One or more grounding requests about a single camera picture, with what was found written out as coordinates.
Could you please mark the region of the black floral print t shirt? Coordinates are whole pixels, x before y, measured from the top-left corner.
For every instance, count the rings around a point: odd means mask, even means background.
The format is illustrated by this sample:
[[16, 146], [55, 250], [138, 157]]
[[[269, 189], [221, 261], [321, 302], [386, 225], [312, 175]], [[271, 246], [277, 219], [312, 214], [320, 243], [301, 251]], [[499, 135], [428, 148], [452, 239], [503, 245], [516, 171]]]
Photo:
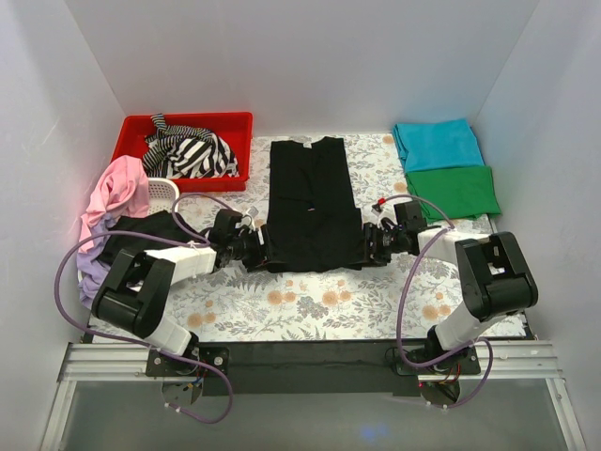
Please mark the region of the black floral print t shirt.
[[342, 138], [270, 147], [269, 272], [358, 270], [362, 213], [354, 202]]

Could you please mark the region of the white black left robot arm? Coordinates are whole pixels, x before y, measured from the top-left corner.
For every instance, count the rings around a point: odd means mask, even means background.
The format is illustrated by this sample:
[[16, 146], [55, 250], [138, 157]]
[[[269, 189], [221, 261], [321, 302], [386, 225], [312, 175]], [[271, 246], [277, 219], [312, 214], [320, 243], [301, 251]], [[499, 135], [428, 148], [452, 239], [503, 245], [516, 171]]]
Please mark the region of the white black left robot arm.
[[167, 352], [167, 364], [181, 376], [200, 363], [198, 338], [165, 313], [171, 286], [212, 274], [234, 260], [247, 270], [268, 261], [268, 235], [246, 215], [219, 210], [206, 243], [189, 241], [160, 250], [119, 251], [98, 290], [92, 315]]

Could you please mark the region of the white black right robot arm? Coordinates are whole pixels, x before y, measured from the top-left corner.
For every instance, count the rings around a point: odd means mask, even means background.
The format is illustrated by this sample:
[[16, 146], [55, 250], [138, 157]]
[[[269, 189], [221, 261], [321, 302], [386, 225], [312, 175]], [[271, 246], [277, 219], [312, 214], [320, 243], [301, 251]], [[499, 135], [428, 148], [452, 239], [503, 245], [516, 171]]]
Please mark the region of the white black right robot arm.
[[[383, 267], [394, 254], [415, 256], [402, 288], [396, 320], [396, 344], [402, 362], [446, 373], [459, 354], [482, 340], [492, 325], [525, 311], [538, 302], [538, 288], [516, 237], [511, 232], [468, 234], [458, 231], [448, 217], [446, 227], [430, 225], [418, 196], [401, 194], [380, 198], [372, 205], [375, 223], [363, 225], [364, 267]], [[436, 259], [455, 265], [462, 301], [428, 332], [419, 361], [403, 351], [403, 314], [413, 278], [422, 261]]]

